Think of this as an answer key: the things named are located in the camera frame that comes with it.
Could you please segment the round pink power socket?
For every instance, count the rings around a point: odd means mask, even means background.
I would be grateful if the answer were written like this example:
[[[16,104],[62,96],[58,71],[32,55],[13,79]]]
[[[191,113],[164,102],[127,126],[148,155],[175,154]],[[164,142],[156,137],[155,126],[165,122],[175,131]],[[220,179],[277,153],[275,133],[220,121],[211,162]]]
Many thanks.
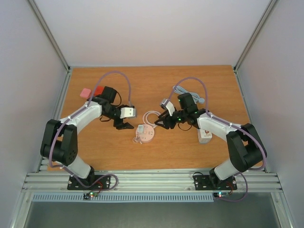
[[[144,133],[142,134],[137,134],[135,131],[135,137],[133,139],[133,141],[136,143],[149,143],[152,141],[152,139],[154,138],[155,135],[155,131],[154,128],[148,124],[144,124]]]

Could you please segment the orange cube socket adapter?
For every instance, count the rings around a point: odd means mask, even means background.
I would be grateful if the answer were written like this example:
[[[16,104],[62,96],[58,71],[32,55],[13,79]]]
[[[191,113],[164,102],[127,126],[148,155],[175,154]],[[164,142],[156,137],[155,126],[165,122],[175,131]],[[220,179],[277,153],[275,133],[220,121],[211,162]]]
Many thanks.
[[[98,95],[101,95],[102,92],[104,90],[104,87],[103,86],[97,86],[96,90],[94,91],[94,96],[98,96]]]

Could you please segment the pink square plug adapter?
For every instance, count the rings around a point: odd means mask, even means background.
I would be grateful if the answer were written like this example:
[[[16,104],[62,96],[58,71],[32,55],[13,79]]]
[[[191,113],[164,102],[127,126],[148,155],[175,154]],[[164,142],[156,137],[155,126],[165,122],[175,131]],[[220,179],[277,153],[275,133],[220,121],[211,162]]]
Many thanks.
[[[83,99],[88,99],[92,94],[92,90],[89,88],[84,88],[81,93],[80,93],[80,97]]]

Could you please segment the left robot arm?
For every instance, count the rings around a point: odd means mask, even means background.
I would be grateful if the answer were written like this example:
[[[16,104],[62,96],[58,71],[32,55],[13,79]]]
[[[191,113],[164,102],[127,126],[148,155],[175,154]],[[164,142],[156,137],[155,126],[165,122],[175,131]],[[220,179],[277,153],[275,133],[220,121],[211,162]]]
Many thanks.
[[[107,117],[117,130],[133,129],[124,120],[136,116],[132,104],[114,105],[118,92],[111,87],[104,87],[101,94],[91,96],[85,104],[71,115],[60,120],[47,122],[40,148],[42,157],[49,160],[49,165],[60,167],[69,172],[84,189],[91,189],[98,182],[95,170],[78,155],[78,134],[93,120]]]

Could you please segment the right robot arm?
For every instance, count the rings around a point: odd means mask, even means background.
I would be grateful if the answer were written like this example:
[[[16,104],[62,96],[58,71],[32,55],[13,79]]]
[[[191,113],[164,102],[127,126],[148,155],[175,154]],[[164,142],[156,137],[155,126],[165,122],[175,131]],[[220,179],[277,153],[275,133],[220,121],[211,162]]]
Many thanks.
[[[180,123],[187,123],[227,143],[229,158],[209,171],[209,183],[213,189],[221,188],[235,174],[266,161],[267,153],[252,124],[239,125],[219,119],[206,109],[199,109],[190,93],[179,95],[178,101],[180,110],[168,100],[163,100],[161,106],[164,112],[159,115],[155,125],[173,129]]]

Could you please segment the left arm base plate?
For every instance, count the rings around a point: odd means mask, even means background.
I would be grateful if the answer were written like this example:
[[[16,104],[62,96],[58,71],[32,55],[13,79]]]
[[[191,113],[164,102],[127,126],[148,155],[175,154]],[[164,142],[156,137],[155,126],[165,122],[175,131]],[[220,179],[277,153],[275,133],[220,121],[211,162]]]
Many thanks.
[[[86,179],[70,176],[67,184],[67,190],[108,190],[111,184],[109,175],[91,175]]]

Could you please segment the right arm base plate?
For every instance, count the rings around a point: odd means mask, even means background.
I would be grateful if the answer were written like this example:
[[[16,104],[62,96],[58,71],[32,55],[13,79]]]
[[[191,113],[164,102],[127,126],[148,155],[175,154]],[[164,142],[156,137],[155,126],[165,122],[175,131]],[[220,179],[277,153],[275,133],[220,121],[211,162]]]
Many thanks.
[[[235,177],[231,176],[225,180],[219,180],[217,177],[195,172],[192,175],[195,190],[237,190]]]

